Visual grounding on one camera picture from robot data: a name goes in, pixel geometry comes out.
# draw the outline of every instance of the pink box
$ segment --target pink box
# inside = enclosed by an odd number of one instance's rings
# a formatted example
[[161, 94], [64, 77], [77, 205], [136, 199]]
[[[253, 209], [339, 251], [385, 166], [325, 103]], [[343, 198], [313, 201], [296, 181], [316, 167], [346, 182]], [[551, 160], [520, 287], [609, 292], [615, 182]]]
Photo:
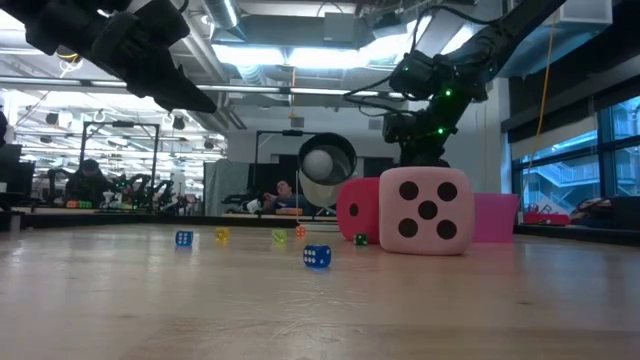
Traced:
[[520, 198], [514, 194], [476, 193], [474, 243], [512, 243]]

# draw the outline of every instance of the black dot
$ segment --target black dot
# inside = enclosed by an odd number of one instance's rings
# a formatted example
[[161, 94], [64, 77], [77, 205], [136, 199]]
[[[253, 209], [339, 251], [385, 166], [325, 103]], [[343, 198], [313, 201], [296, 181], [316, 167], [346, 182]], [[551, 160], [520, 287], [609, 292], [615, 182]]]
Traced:
[[438, 206], [433, 201], [423, 201], [418, 206], [418, 214], [425, 220], [433, 220], [438, 215]]
[[349, 206], [349, 214], [351, 214], [351, 216], [358, 216], [358, 204], [351, 204], [351, 206]]
[[418, 233], [418, 224], [412, 219], [404, 219], [398, 224], [398, 231], [404, 237], [414, 237]]
[[405, 200], [413, 200], [418, 197], [418, 185], [411, 181], [406, 181], [400, 185], [400, 196]]
[[458, 188], [450, 182], [442, 183], [438, 186], [438, 196], [442, 201], [451, 201], [458, 196]]
[[444, 240], [451, 240], [458, 233], [456, 224], [449, 220], [442, 220], [438, 223], [438, 236]]

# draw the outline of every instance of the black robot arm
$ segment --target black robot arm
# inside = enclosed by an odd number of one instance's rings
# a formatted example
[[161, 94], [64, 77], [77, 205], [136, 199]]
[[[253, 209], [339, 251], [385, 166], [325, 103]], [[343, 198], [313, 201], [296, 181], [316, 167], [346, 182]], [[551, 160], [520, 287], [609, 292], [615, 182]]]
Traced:
[[124, 80], [132, 94], [151, 96], [169, 111], [215, 112], [213, 101], [173, 64], [169, 47], [189, 35], [180, 12], [170, 0], [126, 12], [131, 2], [0, 0], [0, 8], [24, 23], [27, 42], [46, 54], [70, 49]]
[[[448, 166], [440, 158], [444, 143], [457, 132], [456, 125], [468, 105], [487, 100], [486, 84], [494, 79], [518, 45], [565, 1], [524, 0], [496, 20], [476, 19], [486, 26], [447, 55], [430, 58], [415, 49], [405, 54], [389, 76], [389, 85], [408, 100], [430, 101], [424, 110], [409, 114], [390, 111], [385, 115], [384, 139], [400, 144], [400, 165]], [[434, 5], [427, 7], [420, 18], [436, 9], [455, 12]]]

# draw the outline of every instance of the window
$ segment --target window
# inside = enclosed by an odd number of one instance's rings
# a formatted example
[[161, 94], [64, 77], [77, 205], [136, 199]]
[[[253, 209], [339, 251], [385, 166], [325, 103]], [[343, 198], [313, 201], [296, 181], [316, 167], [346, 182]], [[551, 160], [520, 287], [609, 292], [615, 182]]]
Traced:
[[617, 196], [640, 196], [640, 146], [620, 149], [615, 153]]
[[568, 214], [585, 199], [600, 196], [600, 168], [596, 155], [554, 162], [522, 170], [523, 202]]
[[640, 135], [638, 116], [640, 116], [640, 96], [611, 107], [614, 139], [620, 140]]

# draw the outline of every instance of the small dark green die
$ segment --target small dark green die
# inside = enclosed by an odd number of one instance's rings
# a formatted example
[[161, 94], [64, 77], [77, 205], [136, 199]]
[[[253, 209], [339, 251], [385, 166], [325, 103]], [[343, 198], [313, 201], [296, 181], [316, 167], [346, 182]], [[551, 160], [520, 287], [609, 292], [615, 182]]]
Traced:
[[369, 238], [367, 234], [356, 234], [353, 238], [353, 242], [356, 246], [367, 246], [369, 245]]

